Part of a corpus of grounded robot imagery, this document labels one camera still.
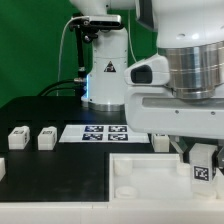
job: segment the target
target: cable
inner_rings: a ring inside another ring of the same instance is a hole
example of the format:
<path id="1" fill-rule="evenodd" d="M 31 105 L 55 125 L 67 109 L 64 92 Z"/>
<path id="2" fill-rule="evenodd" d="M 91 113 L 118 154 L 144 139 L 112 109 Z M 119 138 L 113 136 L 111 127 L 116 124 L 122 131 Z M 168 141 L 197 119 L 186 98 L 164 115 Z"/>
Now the cable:
<path id="1" fill-rule="evenodd" d="M 132 46 L 132 40 L 131 40 L 131 11 L 130 10 L 128 10 L 128 39 L 129 39 L 129 45 L 130 45 L 130 49 L 131 49 L 131 55 L 136 63 L 137 60 L 136 60 L 136 57 L 133 52 L 133 46 Z"/>
<path id="2" fill-rule="evenodd" d="M 47 92 L 48 90 L 50 90 L 51 88 L 55 87 L 55 86 L 59 86 L 62 84 L 66 84 L 66 83 L 74 83 L 73 79 L 67 79 L 67 80 L 63 80 L 63 81 L 59 81 L 59 82 L 55 82 L 49 86 L 47 86 L 46 88 L 44 88 L 37 96 L 42 96 L 45 92 Z"/>
<path id="3" fill-rule="evenodd" d="M 75 90 L 74 87 L 62 87 L 62 88 L 54 88 L 48 90 L 43 96 L 47 96 L 49 93 L 54 92 L 54 91 L 59 91 L 59 90 Z"/>
<path id="4" fill-rule="evenodd" d="M 79 20 L 79 19 L 88 19 L 88 16 L 79 16 L 79 17 L 75 17 L 75 18 L 71 18 L 66 25 L 64 26 L 63 32 L 62 32 L 62 36 L 61 36 L 61 43 L 60 43 L 60 50 L 59 50 L 59 58 L 58 58 L 58 82 L 60 82 L 61 79 L 61 59 L 62 59 L 62 53 L 63 53 L 63 46 L 64 46 L 64 39 L 65 39 L 65 33 L 66 33 L 66 29 L 69 26 L 69 24 L 75 20 Z"/>

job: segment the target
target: small white block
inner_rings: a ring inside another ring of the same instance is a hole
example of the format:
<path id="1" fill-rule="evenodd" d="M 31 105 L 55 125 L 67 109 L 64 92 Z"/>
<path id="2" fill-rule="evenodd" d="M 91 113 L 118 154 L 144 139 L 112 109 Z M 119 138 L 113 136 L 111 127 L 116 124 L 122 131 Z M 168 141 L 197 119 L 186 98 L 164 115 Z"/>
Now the small white block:
<path id="1" fill-rule="evenodd" d="M 5 159 L 0 158 L 0 181 L 5 176 Z"/>
<path id="2" fill-rule="evenodd" d="M 152 134 L 151 142 L 155 152 L 169 152 L 170 139 L 168 135 Z"/>
<path id="3" fill-rule="evenodd" d="M 57 128 L 43 128 L 38 136 L 39 150 L 53 150 L 57 142 Z"/>
<path id="4" fill-rule="evenodd" d="M 190 151 L 192 184 L 211 184 L 215 176 L 213 155 L 217 150 L 215 145 L 196 143 Z"/>
<path id="5" fill-rule="evenodd" d="M 16 127 L 8 136 L 9 149 L 24 149 L 30 140 L 30 129 L 27 126 Z"/>

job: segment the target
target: green backdrop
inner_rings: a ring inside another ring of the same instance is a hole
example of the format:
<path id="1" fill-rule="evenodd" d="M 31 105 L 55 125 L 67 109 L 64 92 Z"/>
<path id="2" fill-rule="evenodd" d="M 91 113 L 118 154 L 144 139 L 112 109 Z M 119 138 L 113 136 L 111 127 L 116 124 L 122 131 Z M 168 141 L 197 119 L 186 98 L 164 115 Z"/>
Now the green backdrop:
<path id="1" fill-rule="evenodd" d="M 0 107 L 20 96 L 37 95 L 57 81 L 61 33 L 71 15 L 78 12 L 69 0 L 0 0 Z M 119 13 L 127 27 L 128 13 Z M 138 25 L 131 11 L 131 36 L 137 59 L 156 52 L 156 34 Z M 91 69 L 91 45 L 84 47 Z M 75 34 L 66 33 L 62 79 L 77 76 Z M 133 59 L 129 53 L 129 65 Z"/>

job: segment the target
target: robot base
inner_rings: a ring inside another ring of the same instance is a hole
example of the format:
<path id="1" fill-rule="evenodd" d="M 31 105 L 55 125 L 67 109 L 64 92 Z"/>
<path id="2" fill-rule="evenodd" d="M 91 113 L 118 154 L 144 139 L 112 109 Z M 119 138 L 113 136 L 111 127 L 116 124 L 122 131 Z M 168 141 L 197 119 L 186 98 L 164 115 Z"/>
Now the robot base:
<path id="1" fill-rule="evenodd" d="M 96 104 L 89 102 L 86 97 L 82 97 L 82 106 L 105 112 L 118 112 L 124 110 L 124 104 Z"/>

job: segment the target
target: metal cylinder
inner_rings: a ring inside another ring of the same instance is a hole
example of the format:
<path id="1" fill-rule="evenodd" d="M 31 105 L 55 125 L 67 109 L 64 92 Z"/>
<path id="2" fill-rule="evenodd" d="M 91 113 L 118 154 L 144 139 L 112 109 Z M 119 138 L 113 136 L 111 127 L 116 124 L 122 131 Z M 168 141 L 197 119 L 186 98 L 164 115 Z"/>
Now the metal cylinder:
<path id="1" fill-rule="evenodd" d="M 174 95 L 181 99 L 203 99 L 214 95 L 223 82 L 224 42 L 190 48 L 159 48 L 169 62 Z"/>

